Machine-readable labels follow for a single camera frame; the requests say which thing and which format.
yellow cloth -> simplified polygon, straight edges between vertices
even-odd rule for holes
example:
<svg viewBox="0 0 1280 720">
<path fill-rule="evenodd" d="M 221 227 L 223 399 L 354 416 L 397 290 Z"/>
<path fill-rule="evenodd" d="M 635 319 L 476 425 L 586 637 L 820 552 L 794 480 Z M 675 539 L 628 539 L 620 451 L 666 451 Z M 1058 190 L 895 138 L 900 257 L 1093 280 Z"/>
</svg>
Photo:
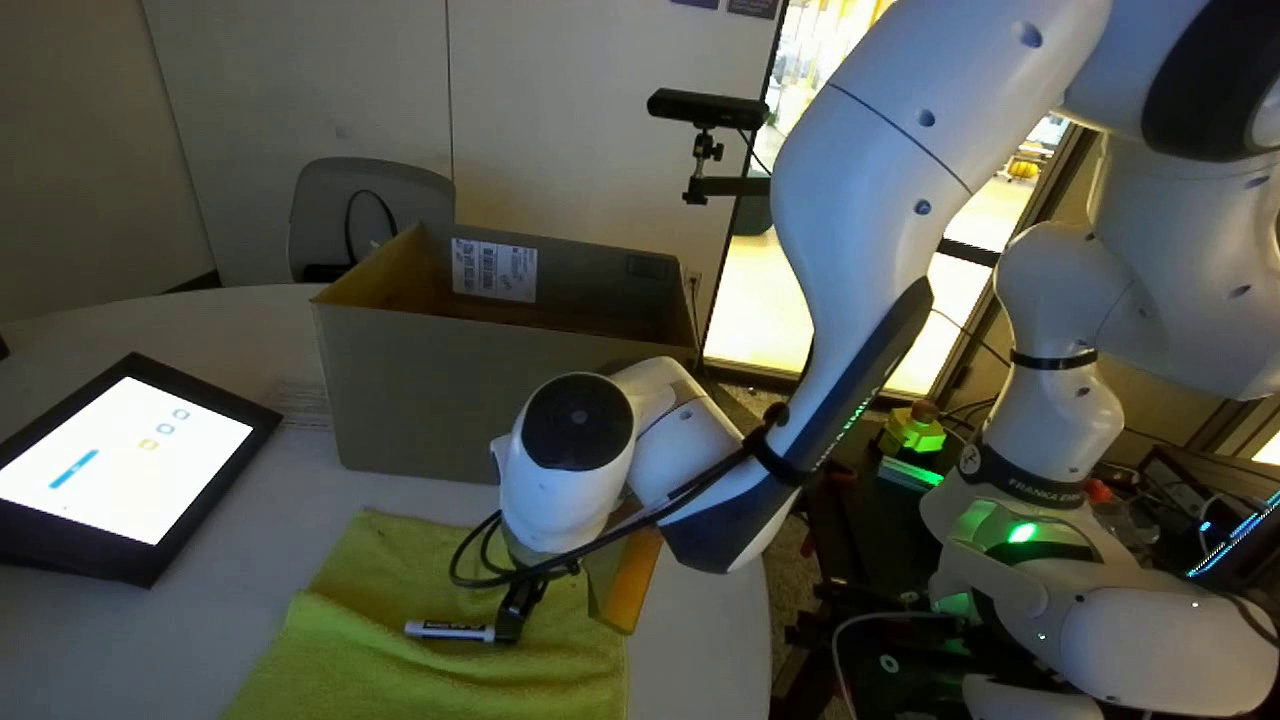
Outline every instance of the yellow cloth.
<svg viewBox="0 0 1280 720">
<path fill-rule="evenodd" d="M 587 579 L 549 583 L 518 648 L 410 639 L 404 620 L 492 623 L 506 589 L 458 589 L 461 529 L 366 514 L 288 604 L 230 716 L 614 720 L 623 639 L 587 618 Z"/>
</svg>

green light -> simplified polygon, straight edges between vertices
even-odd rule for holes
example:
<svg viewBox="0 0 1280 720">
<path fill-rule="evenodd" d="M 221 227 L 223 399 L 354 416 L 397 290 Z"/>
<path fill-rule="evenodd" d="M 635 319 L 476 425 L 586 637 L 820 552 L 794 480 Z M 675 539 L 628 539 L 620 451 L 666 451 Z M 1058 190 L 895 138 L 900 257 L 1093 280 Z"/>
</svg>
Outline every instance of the green light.
<svg viewBox="0 0 1280 720">
<path fill-rule="evenodd" d="M 1027 544 L 1027 539 L 1038 539 L 1038 526 L 1015 526 L 1015 529 L 1007 531 L 1007 544 Z"/>
</svg>

label on box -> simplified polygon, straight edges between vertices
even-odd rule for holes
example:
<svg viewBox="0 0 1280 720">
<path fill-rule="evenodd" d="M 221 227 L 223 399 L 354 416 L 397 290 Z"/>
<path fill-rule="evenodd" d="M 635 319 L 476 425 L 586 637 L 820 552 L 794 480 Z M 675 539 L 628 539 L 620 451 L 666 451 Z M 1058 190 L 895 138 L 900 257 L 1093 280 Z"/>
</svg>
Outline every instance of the label on box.
<svg viewBox="0 0 1280 720">
<path fill-rule="evenodd" d="M 452 291 L 538 306 L 538 248 L 458 236 Z"/>
</svg>

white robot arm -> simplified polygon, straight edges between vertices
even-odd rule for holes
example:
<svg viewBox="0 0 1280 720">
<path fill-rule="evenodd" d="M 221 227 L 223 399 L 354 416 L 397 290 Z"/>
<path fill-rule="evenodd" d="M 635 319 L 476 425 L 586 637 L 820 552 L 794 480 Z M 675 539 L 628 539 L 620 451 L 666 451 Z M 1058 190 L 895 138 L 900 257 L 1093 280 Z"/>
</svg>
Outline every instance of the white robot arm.
<svg viewBox="0 0 1280 720">
<path fill-rule="evenodd" d="M 1269 0 L 895 0 L 773 171 L 775 236 L 815 325 L 789 411 L 739 441 L 672 360 L 549 386 L 496 441 L 518 552 L 587 544 L 634 488 L 675 561 L 753 561 L 919 331 L 944 223 L 1067 107 L 1114 131 L 1096 236 L 1031 227 L 1007 248 L 995 284 L 1015 372 L 919 507 L 944 544 L 933 597 L 988 597 L 1086 698 L 1256 708 L 1276 648 L 1254 623 L 1273 620 L 1144 573 L 1089 514 L 1086 480 L 1124 427 L 1096 351 L 1225 395 L 1280 387 L 1276 43 Z M 1015 531 L 1031 556 L 1007 556 Z"/>
</svg>

cardboard box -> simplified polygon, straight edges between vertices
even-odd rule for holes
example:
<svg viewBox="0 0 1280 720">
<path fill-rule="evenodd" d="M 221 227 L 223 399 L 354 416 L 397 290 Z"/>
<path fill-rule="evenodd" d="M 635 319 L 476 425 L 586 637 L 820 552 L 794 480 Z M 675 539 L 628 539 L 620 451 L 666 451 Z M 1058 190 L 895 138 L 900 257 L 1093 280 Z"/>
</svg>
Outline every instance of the cardboard box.
<svg viewBox="0 0 1280 720">
<path fill-rule="evenodd" d="M 349 468 L 496 480 L 488 441 L 566 372 L 694 360 L 681 260 L 413 227 L 329 284 L 315 331 Z"/>
</svg>

